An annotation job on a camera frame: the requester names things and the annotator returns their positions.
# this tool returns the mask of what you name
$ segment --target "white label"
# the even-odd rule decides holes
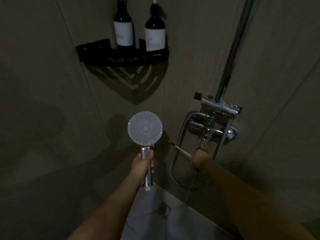
[[[134,44],[134,32],[132,28],[132,22],[114,22],[114,29],[118,45],[130,46]]]
[[[166,29],[146,28],[146,51],[162,50],[166,47]]]

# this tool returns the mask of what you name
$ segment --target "soap dispenser bottle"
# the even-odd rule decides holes
[[[115,14],[113,21],[118,49],[121,51],[128,51],[134,48],[134,29],[132,19],[127,12],[124,0],[117,1],[117,8],[118,12]]]
[[[160,7],[153,0],[150,8],[151,18],[146,22],[146,51],[162,50],[166,47],[166,25],[160,18]]]

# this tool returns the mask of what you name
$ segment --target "floor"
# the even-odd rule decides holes
[[[121,240],[188,240],[235,238],[158,185],[140,188]]]

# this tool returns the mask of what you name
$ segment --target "faucet handle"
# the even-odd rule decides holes
[[[196,100],[200,100],[201,101],[202,100],[202,93],[195,92],[193,98],[196,99]]]

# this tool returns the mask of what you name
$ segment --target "bottle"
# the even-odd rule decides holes
[[[124,0],[117,1],[118,12],[115,14],[114,29],[118,49],[125,51],[134,48],[134,29],[132,19],[127,12]]]
[[[162,50],[166,47],[166,25],[160,18],[160,7],[153,0],[151,18],[146,22],[146,51]]]

